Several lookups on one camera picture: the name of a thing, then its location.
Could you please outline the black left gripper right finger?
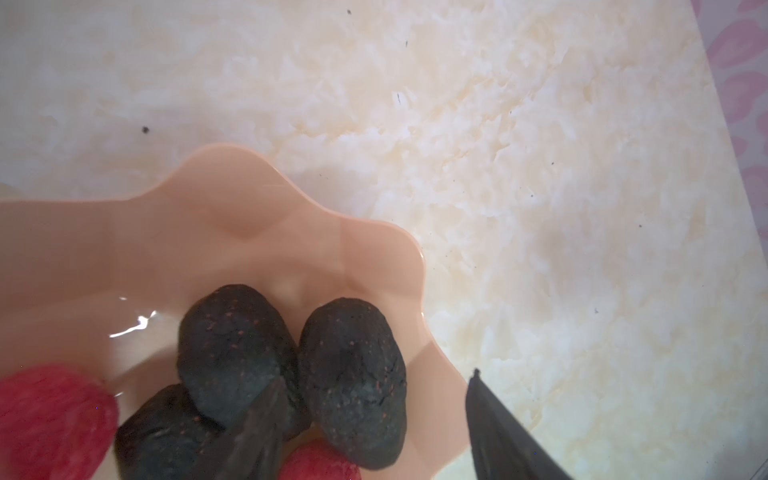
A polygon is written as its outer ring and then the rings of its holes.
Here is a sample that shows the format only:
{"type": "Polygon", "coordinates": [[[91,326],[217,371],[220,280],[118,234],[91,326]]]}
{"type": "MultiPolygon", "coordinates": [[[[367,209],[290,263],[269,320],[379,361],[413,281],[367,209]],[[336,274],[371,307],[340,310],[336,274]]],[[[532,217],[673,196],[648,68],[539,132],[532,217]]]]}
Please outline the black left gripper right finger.
{"type": "Polygon", "coordinates": [[[481,379],[468,382],[465,412],[479,480],[571,480],[481,379]]]}

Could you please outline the red apple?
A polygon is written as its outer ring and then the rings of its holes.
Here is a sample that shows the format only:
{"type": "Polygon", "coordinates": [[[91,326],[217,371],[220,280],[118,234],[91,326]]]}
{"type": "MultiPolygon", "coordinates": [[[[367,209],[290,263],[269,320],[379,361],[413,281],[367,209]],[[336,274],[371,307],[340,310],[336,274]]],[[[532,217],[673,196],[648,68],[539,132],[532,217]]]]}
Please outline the red apple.
{"type": "Polygon", "coordinates": [[[279,480],[361,480],[359,467],[322,439],[296,448],[284,461],[279,480]]]}
{"type": "Polygon", "coordinates": [[[64,365],[1,379],[1,477],[90,479],[118,427],[113,394],[64,365]]]}

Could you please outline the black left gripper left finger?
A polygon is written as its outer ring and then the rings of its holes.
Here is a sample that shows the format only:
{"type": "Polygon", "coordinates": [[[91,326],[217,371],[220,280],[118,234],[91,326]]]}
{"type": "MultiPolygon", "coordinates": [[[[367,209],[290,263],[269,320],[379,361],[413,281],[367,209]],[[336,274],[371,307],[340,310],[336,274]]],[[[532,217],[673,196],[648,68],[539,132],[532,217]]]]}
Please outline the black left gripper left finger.
{"type": "Polygon", "coordinates": [[[192,479],[276,479],[280,468],[288,398],[274,378],[190,471],[192,479]]]}

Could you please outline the dark avocado table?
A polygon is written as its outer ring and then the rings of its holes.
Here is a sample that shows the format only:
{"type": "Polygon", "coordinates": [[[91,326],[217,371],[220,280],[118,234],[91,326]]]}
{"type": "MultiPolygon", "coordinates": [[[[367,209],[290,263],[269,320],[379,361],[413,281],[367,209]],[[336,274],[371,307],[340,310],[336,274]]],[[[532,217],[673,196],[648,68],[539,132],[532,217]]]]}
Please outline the dark avocado table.
{"type": "Polygon", "coordinates": [[[315,309],[300,336],[298,376],[333,448],[367,470],[396,463],[407,432],[406,365],[375,305],[338,298],[315,309]]]}
{"type": "Polygon", "coordinates": [[[183,479],[222,432],[198,411],[183,385],[167,386],[118,428],[114,451],[120,477],[183,479]]]}

